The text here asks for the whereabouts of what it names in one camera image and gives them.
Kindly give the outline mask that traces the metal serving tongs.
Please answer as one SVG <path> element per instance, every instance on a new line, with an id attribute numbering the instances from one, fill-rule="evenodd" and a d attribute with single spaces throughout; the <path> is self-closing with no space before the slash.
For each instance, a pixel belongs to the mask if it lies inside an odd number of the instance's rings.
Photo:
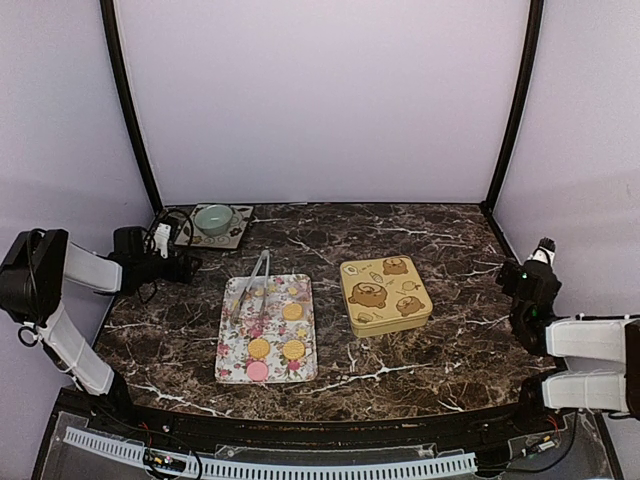
<path id="1" fill-rule="evenodd" d="M 256 264 L 253 267 L 248 282 L 246 283 L 241 295 L 238 299 L 236 306 L 232 310 L 230 322 L 236 324 L 240 320 L 240 315 L 245 301 L 248 299 L 249 294 L 254 290 L 257 285 L 257 281 L 261 280 L 261 288 L 263 290 L 262 303 L 259 309 L 259 317 L 263 318 L 266 314 L 267 298 L 268 298 L 268 283 L 271 270 L 271 252 L 265 249 L 261 252 Z"/>

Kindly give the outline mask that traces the silver tin lid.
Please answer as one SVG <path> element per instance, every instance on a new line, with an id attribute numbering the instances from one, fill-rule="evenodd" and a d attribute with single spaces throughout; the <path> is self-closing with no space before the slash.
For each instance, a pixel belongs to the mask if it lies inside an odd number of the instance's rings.
<path id="1" fill-rule="evenodd" d="M 345 261 L 340 282 L 349 319 L 360 312 L 407 317 L 433 310 L 420 274 L 406 255 Z"/>

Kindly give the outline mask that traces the gold cookie tin box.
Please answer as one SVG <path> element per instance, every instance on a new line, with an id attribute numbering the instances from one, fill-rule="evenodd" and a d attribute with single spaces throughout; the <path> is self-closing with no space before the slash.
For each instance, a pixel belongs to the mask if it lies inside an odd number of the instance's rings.
<path id="1" fill-rule="evenodd" d="M 430 312 L 407 317 L 401 315 L 383 317 L 381 314 L 373 312 L 360 312 L 350 319 L 350 324 L 353 333 L 358 338 L 366 338 L 424 326 L 430 316 Z"/>

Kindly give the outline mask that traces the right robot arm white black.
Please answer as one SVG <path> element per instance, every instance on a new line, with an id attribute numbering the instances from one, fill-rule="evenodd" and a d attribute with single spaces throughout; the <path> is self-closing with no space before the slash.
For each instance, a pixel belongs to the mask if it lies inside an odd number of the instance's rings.
<path id="1" fill-rule="evenodd" d="M 554 301 L 561 282 L 552 265 L 529 259 L 505 261 L 496 283 L 511 299 L 509 323 L 531 355 L 561 360 L 565 367 L 537 383 L 510 413 L 521 434 L 534 432 L 549 409 L 584 409 L 639 418 L 639 316 L 577 314 L 559 317 Z"/>

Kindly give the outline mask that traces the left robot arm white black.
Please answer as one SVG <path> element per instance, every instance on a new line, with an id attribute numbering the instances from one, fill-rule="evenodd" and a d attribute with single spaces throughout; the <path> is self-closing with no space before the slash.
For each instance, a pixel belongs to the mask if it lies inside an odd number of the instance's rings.
<path id="1" fill-rule="evenodd" d="M 171 252 L 169 237 L 167 230 L 151 236 L 142 227 L 122 227 L 113 233 L 112 251 L 101 256 L 64 229 L 35 228 L 20 232 L 1 262 L 1 308 L 19 324 L 20 341 L 41 345 L 87 394 L 108 398 L 101 417 L 120 436 L 140 429 L 140 412 L 127 403 L 126 382 L 71 320 L 63 294 L 68 283 L 104 296 L 131 296 L 159 281 L 191 283 L 202 261 Z"/>

